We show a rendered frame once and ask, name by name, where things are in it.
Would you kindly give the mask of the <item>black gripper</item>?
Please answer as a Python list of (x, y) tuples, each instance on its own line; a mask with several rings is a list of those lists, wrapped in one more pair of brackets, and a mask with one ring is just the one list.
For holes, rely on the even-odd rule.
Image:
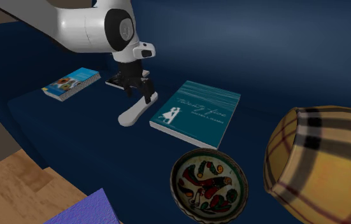
[(151, 96), (154, 94), (154, 84), (150, 79), (147, 78), (150, 74), (149, 71), (144, 70), (142, 62), (137, 59), (133, 62), (119, 62), (119, 83), (124, 88), (128, 97), (133, 95), (132, 88), (140, 88), (140, 92), (145, 98), (145, 103), (149, 104), (151, 102)]

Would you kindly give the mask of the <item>white remote control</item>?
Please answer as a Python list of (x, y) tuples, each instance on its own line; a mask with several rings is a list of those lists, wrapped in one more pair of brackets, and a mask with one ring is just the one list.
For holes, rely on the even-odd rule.
[(158, 99), (158, 93), (154, 92), (150, 102), (146, 103), (142, 97), (138, 102), (118, 116), (118, 122), (123, 127), (130, 127), (136, 123), (138, 118)]

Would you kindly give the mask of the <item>black tablet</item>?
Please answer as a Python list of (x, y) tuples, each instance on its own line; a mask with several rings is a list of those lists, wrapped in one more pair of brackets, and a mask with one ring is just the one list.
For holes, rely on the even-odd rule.
[[(143, 70), (142, 76), (146, 78), (150, 74), (150, 71)], [(111, 78), (105, 81), (105, 83), (109, 86), (119, 88), (121, 90), (124, 90), (124, 87), (121, 83), (122, 75), (121, 72), (119, 71), (117, 74), (113, 75)]]

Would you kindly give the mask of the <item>teal book with white couple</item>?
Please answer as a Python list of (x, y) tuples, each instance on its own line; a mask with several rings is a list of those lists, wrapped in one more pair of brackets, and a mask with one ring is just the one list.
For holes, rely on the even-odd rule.
[(150, 119), (150, 126), (200, 148), (218, 149), (241, 95), (186, 81)]

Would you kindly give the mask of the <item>blue book with coloured circles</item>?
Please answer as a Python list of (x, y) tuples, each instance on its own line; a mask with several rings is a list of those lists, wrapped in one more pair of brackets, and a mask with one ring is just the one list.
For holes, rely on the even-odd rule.
[(43, 87), (42, 91), (46, 95), (63, 102), (100, 78), (101, 75), (98, 71), (81, 67), (61, 79)]

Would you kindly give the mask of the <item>dark blue sofa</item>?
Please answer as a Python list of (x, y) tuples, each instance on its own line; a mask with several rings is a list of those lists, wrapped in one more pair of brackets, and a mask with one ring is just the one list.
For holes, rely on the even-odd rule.
[(237, 92), (220, 151), (243, 169), (247, 205), (231, 224), (300, 224), (264, 191), (269, 137), (294, 107), (351, 108), (351, 0), (132, 0), (159, 98), (131, 127), (135, 100), (103, 80), (57, 101), (42, 91), (87, 67), (107, 78), (109, 55), (65, 50), (23, 22), (0, 24), (0, 122), (37, 163), (85, 194), (103, 188), (124, 224), (196, 224), (175, 204), (173, 164), (193, 145), (150, 126), (187, 81)]

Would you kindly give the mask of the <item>painted bird bowl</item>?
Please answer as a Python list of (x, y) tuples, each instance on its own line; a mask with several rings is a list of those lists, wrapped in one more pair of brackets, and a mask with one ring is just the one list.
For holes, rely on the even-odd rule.
[(170, 188), (180, 210), (200, 224), (227, 224), (248, 200), (248, 181), (240, 166), (208, 148), (187, 152), (175, 162)]

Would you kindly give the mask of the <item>purple rug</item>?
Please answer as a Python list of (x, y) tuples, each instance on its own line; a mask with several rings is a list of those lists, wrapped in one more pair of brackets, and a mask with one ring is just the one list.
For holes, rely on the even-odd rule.
[(43, 224), (123, 224), (101, 188)]

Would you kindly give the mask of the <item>yellow plaid cushion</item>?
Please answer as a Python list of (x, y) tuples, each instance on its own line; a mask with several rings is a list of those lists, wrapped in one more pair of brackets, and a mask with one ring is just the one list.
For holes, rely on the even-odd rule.
[(266, 147), (264, 189), (304, 224), (351, 224), (351, 108), (293, 108)]

